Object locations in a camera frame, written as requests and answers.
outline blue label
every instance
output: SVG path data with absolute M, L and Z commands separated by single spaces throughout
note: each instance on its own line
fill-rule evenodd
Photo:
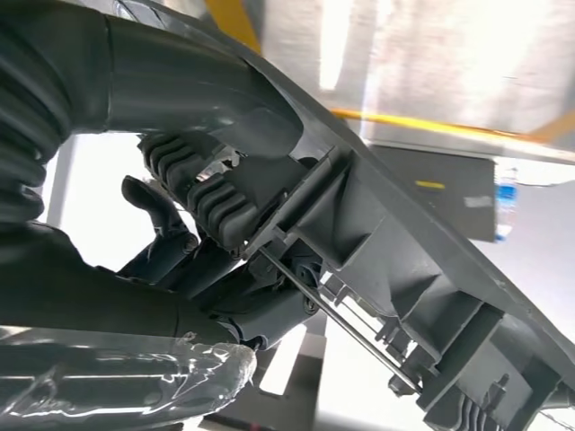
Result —
M 518 197 L 518 189 L 515 186 L 504 184 L 497 186 L 497 200 L 515 201 Z

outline yellow stripe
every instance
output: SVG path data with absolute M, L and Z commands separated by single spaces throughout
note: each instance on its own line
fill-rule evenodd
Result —
M 247 45 L 258 54 L 261 47 L 255 37 L 254 28 L 241 0 L 205 0 L 206 6 L 214 17 L 220 30 Z
M 441 184 L 441 182 L 416 180 L 415 183 L 419 187 L 425 187 L 426 189 L 444 190 L 446 188 L 445 184 Z
M 537 139 L 536 137 L 521 133 L 502 132 L 499 130 L 491 130 L 490 128 L 474 128 L 471 126 L 444 123 L 441 121 L 432 121 L 429 119 L 414 119 L 411 117 L 402 117 L 399 115 L 373 114 L 356 110 L 332 110 L 332 113 L 333 113 L 335 117 L 341 119 L 360 119 L 365 121 L 373 121 L 377 123 L 400 126 L 403 128 L 417 128 L 419 130 L 440 132 L 446 133 L 448 135 L 456 135 L 475 139 L 495 138 L 502 140 L 530 142 L 535 144 L 543 143 L 543 141 Z
M 533 130 L 531 135 L 543 141 L 552 142 L 573 130 L 575 130 L 575 110 Z

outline plastic wrap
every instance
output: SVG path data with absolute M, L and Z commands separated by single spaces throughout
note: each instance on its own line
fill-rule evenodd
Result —
M 0 328 L 0 429 L 141 429 L 222 409 L 255 368 L 244 346 Z

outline plastic underbody panel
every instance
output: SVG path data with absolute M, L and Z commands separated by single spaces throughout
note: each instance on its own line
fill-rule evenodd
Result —
M 379 321 L 371 341 L 385 343 L 416 383 L 428 424 L 522 430 L 560 383 L 575 388 L 572 343 L 345 125 L 240 44 L 160 5 L 137 3 L 177 22 L 166 30 L 226 45 L 299 115 L 305 135 L 295 152 L 323 156 L 253 235 L 245 257 L 266 244 L 280 257 L 299 240 L 321 256 L 323 274 L 332 274 L 323 278 L 322 296 L 353 298 Z M 417 347 L 407 355 L 411 341 Z M 397 377 L 390 386 L 414 391 Z

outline metal rod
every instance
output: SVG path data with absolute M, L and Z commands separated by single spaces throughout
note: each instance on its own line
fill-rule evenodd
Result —
M 333 319 L 334 321 L 340 325 L 344 330 L 347 331 L 349 335 L 354 337 L 356 341 L 359 342 L 360 344 L 366 348 L 367 351 L 369 351 L 372 355 L 378 358 L 380 362 L 386 366 L 390 371 L 393 372 L 397 377 L 400 377 L 402 381 L 403 381 L 403 383 L 407 384 L 407 386 L 413 389 L 414 391 L 417 393 L 421 393 L 421 388 L 417 383 L 414 383 L 408 375 L 399 369 L 398 366 L 397 366 L 396 364 L 394 364 L 391 360 L 383 355 L 379 350 L 373 346 L 371 342 L 369 342 L 369 340 L 363 337 L 363 335 L 359 333 L 356 328 L 354 328 L 353 326 L 350 325 L 347 321 L 344 320 L 342 317 L 339 316 L 339 313 L 337 313 L 336 311 L 330 307 L 329 303 L 323 301 L 323 299 L 322 299 L 321 296 L 320 296 L 320 293 L 318 293 L 317 291 L 301 282 L 298 277 L 294 275 L 292 271 L 290 271 L 289 268 L 280 262 L 279 259 L 276 258 L 274 255 L 271 254 L 268 250 L 262 248 L 262 249 L 260 249 L 260 252 L 263 254 L 264 256 L 265 256 L 266 258 L 269 259 L 270 262 L 274 263 L 276 267 L 277 267 L 280 271 L 281 271 L 286 277 L 289 278 L 289 280 L 291 280 L 292 283 L 294 283 L 295 286 L 300 289 L 303 294 L 314 301 L 314 303 L 317 303 L 317 306 L 323 310 L 323 312 L 331 317 L 332 319 Z

